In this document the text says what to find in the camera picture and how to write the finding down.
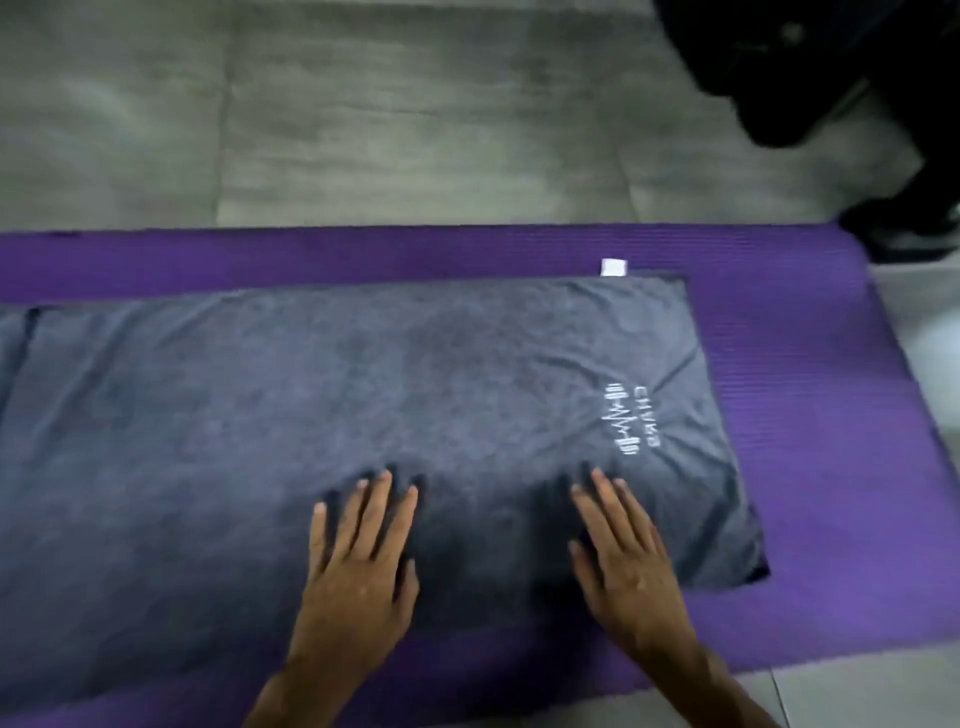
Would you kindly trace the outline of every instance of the ridged mat texture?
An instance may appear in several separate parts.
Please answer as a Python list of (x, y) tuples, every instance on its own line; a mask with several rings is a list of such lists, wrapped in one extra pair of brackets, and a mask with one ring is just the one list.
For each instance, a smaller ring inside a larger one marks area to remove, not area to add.
[[(682, 273), (773, 576), (691, 595), (734, 669), (960, 638), (960, 487), (857, 244), (832, 227), (144, 231), (0, 238), (0, 303), (298, 283), (580, 276), (603, 257)], [(265, 658), (259, 669), (271, 667)], [(257, 668), (194, 676), (4, 728), (236, 726)], [(642, 675), (586, 624), (402, 644), (348, 726), (524, 713)]]

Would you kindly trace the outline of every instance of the floor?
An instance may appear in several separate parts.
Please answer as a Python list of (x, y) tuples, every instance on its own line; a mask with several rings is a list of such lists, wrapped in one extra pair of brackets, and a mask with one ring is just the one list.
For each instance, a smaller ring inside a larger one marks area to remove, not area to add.
[[(917, 165), (870, 97), (753, 147), (649, 0), (0, 8), (0, 231), (822, 222)], [(960, 460), (960, 258), (876, 281)], [(792, 728), (955, 726), (960, 644), (743, 682)], [(640, 693), (482, 725), (680, 724)]]

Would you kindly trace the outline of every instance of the white logo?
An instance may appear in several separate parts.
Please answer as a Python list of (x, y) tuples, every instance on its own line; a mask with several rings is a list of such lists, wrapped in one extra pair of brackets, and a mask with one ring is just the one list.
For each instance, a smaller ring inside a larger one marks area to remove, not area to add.
[[(648, 448), (660, 446), (657, 417), (654, 414), (654, 405), (647, 396), (646, 387), (634, 387), (631, 397), (622, 384), (608, 384), (604, 398), (610, 400), (611, 405), (603, 419), (609, 422), (619, 435), (614, 442), (623, 454), (636, 455), (644, 442)], [(642, 440), (635, 435), (638, 430), (642, 430)]]

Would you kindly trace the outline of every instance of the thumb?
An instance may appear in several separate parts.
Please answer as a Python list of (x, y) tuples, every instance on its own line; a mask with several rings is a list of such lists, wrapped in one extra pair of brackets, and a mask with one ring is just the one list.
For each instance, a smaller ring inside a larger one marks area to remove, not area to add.
[(420, 593), (420, 580), (417, 579), (417, 565), (411, 559), (407, 562), (403, 572), (403, 581), (400, 583), (400, 594), (396, 598), (396, 621), (400, 636), (410, 628), (410, 621), (414, 616), (414, 605)]
[(584, 599), (587, 601), (587, 607), (595, 617), (600, 615), (601, 597), (603, 595), (603, 586), (600, 584), (600, 578), (597, 571), (590, 562), (587, 552), (580, 545), (580, 542), (571, 541), (570, 558), (573, 560), (573, 574), (580, 582), (580, 588), (584, 592)]

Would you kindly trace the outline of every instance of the person's left hand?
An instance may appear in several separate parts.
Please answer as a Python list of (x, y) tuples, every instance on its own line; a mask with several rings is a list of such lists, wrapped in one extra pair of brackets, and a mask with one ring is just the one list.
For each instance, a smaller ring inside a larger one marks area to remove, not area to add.
[(416, 487), (407, 488), (374, 553), (392, 479), (384, 472), (372, 489), (366, 480), (357, 484), (329, 554), (326, 507), (314, 507), (307, 583), (287, 663), (260, 694), (248, 728), (329, 725), (406, 634), (420, 591), (413, 561), (396, 601), (394, 589), (417, 508)]

